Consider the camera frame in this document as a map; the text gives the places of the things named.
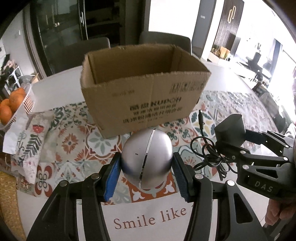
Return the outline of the person right hand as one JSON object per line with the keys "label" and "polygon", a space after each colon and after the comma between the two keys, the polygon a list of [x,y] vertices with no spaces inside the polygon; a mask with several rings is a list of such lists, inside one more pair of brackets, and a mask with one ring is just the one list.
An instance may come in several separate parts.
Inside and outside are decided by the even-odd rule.
{"label": "person right hand", "polygon": [[295,214],[295,202],[279,202],[269,199],[265,222],[267,225],[273,226],[279,219],[290,219]]}

